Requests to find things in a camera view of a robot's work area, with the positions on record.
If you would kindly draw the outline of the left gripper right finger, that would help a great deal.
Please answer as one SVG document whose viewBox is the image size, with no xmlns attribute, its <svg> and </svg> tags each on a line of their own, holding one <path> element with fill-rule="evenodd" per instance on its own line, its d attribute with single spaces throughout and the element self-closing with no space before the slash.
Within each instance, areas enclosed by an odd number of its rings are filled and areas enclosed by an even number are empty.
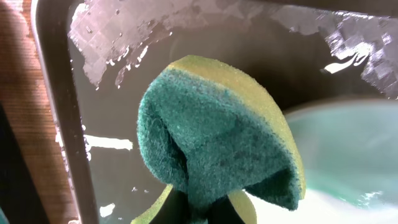
<svg viewBox="0 0 398 224">
<path fill-rule="evenodd" d="M 208 224 L 244 224 L 228 196 L 213 202 L 206 216 Z"/>
</svg>

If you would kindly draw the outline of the small black water tray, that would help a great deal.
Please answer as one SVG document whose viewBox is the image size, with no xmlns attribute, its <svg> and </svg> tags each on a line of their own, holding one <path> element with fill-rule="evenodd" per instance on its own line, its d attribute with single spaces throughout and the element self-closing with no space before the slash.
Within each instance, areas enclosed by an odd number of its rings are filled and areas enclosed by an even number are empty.
<svg viewBox="0 0 398 224">
<path fill-rule="evenodd" d="M 1 109 L 1 224 L 49 220 L 5 111 Z"/>
</svg>

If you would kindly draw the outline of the green yellow sponge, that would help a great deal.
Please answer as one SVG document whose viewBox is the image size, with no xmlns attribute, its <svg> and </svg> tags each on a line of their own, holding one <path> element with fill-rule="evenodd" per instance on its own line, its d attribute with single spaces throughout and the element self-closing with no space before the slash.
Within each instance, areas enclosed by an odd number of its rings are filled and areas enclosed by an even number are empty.
<svg viewBox="0 0 398 224">
<path fill-rule="evenodd" d="M 187 55 L 144 93 L 137 117 L 141 156 L 153 176 L 187 196 L 190 223 L 237 190 L 296 210 L 305 196 L 299 151 L 284 115 L 248 74 Z"/>
</svg>

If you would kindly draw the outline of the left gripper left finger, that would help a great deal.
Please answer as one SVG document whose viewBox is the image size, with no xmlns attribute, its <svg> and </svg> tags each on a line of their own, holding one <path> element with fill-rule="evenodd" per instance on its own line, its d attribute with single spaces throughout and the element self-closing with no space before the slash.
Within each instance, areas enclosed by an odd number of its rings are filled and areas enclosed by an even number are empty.
<svg viewBox="0 0 398 224">
<path fill-rule="evenodd" d="M 187 196 L 178 190 L 171 189 L 165 202 L 150 224 L 189 224 L 190 207 Z"/>
</svg>

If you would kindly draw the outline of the white plate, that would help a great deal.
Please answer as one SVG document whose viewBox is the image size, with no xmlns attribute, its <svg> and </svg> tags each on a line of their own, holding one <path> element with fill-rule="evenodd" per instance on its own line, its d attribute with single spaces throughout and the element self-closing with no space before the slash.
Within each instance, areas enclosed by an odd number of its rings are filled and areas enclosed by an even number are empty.
<svg viewBox="0 0 398 224">
<path fill-rule="evenodd" d="M 258 223 L 397 224 L 397 102 L 349 100 L 286 114 L 307 190 L 290 212 L 259 198 Z"/>
</svg>

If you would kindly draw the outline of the large grey serving tray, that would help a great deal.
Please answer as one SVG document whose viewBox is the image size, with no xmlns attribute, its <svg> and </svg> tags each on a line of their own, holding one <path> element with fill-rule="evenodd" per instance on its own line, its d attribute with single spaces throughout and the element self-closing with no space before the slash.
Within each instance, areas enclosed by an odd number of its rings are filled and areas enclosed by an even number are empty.
<svg viewBox="0 0 398 224">
<path fill-rule="evenodd" d="M 186 55 L 250 74 L 285 115 L 397 102 L 396 1 L 33 1 L 31 14 L 82 223 L 149 223 L 165 202 L 172 188 L 144 165 L 137 111 Z M 252 197 L 229 198 L 244 223 L 258 223 Z"/>
</svg>

